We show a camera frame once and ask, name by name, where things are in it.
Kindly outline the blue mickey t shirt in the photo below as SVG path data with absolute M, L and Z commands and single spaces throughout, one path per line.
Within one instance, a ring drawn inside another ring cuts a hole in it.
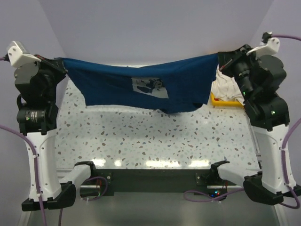
M 122 105 L 174 114 L 192 112 L 207 104 L 218 56 L 137 68 L 70 58 L 64 58 L 63 64 L 87 106 Z

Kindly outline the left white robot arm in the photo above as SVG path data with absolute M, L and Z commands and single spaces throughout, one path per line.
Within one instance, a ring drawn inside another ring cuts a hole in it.
M 15 87 L 19 91 L 17 122 L 25 138 L 29 157 L 31 188 L 22 203 L 23 211 L 58 210 L 72 206 L 77 190 L 85 182 L 97 181 L 92 161 L 74 165 L 59 180 L 55 163 L 55 137 L 59 108 L 56 105 L 56 87 L 66 77 L 63 61 L 34 55 L 28 63 L 15 70 Z

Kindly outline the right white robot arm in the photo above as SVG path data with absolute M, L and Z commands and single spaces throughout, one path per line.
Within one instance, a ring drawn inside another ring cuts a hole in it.
M 219 52 L 219 70 L 235 79 L 243 97 L 261 154 L 260 170 L 239 169 L 229 161 L 211 165 L 207 181 L 220 185 L 225 180 L 243 187 L 254 202 L 276 205 L 285 197 L 297 198 L 296 184 L 287 149 L 289 110 L 277 89 L 286 78 L 280 59 L 273 53 L 259 53 L 249 45 L 230 52 Z

